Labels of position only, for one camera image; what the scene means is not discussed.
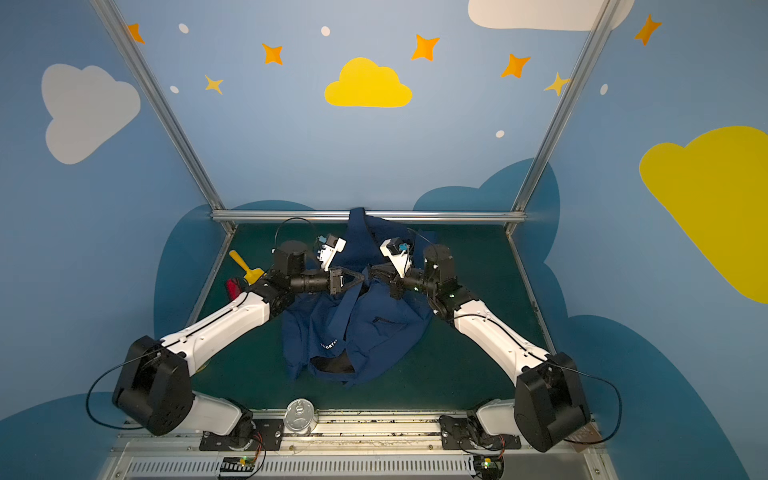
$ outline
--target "green mat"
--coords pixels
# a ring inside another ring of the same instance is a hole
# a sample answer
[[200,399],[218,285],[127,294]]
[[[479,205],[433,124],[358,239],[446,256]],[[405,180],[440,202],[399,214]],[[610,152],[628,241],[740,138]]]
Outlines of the green mat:
[[[544,337],[500,226],[428,225],[438,242],[451,248],[459,282],[480,296],[491,311],[536,345]],[[276,225],[241,225],[231,248],[251,268],[271,265]],[[342,235],[346,224],[318,225],[321,234]],[[311,244],[312,227],[288,223],[279,242]],[[227,279],[243,271],[228,256],[206,299],[200,318],[229,302]],[[291,381],[283,359],[280,318],[241,336],[193,377],[197,391],[233,399],[252,409],[282,409],[303,397],[318,409],[468,409],[486,399],[512,398],[510,379],[467,336],[435,318],[426,334],[389,371],[363,385],[346,388],[310,375]]]

